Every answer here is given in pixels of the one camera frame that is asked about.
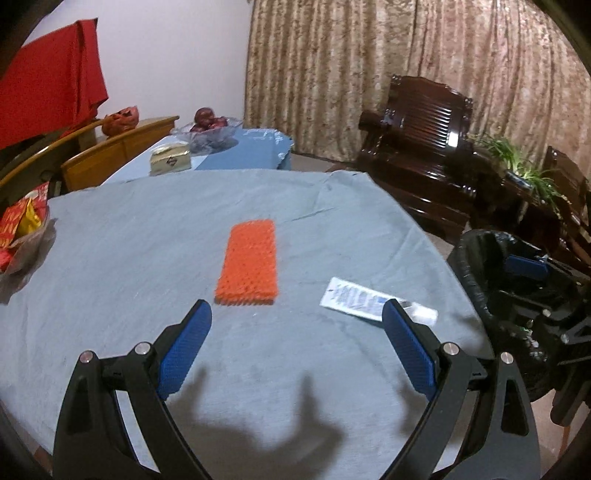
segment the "potted plant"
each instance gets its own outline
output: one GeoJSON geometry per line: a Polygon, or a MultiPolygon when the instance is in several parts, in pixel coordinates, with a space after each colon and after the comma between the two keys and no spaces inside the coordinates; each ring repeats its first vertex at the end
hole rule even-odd
{"type": "Polygon", "coordinates": [[[561,197],[565,200],[566,198],[556,190],[552,179],[546,176],[548,170],[541,170],[533,165],[524,157],[522,151],[505,137],[492,137],[485,134],[476,142],[506,165],[506,176],[509,180],[528,189],[540,203],[548,204],[556,214],[560,215],[554,198],[561,197]]]}

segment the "curtain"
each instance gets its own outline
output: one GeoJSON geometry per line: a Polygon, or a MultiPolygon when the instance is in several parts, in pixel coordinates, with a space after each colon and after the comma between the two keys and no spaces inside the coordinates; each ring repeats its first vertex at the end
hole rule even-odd
{"type": "Polygon", "coordinates": [[[256,0],[245,123],[352,161],[359,115],[384,107],[394,73],[474,98],[473,134],[537,163],[552,145],[591,173],[591,77],[529,0],[256,0]]]}

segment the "yellow package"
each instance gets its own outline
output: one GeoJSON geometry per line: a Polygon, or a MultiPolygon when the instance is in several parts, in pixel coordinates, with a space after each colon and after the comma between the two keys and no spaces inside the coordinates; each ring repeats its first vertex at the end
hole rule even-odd
{"type": "Polygon", "coordinates": [[[15,238],[20,238],[22,236],[28,235],[29,233],[33,233],[40,226],[41,219],[35,213],[35,209],[33,208],[33,201],[31,199],[28,199],[27,208],[25,209],[25,214],[22,216],[21,221],[18,223],[15,238]]]}

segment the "red cloth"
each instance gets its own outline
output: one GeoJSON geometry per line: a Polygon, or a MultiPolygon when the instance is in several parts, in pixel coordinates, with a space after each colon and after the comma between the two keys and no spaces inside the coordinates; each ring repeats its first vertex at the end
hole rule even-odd
{"type": "Polygon", "coordinates": [[[108,98],[96,21],[78,20],[18,51],[0,80],[0,149],[96,117],[108,98]]]}

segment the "metal screw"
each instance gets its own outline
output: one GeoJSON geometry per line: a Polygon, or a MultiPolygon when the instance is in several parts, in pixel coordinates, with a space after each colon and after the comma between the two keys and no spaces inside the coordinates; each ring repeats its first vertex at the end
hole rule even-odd
{"type": "Polygon", "coordinates": [[[150,348],[152,347],[148,342],[140,342],[135,346],[134,350],[138,355],[145,355],[150,351],[150,348]]]}
{"type": "Polygon", "coordinates": [[[501,353],[501,360],[504,364],[511,365],[513,363],[513,355],[509,352],[501,353]]]}
{"type": "Polygon", "coordinates": [[[94,357],[92,352],[90,350],[85,350],[80,354],[80,362],[82,362],[83,364],[87,364],[92,360],[92,357],[94,357]]]}
{"type": "Polygon", "coordinates": [[[460,347],[458,347],[455,343],[447,342],[443,344],[443,351],[448,355],[457,355],[460,353],[460,347]]]}

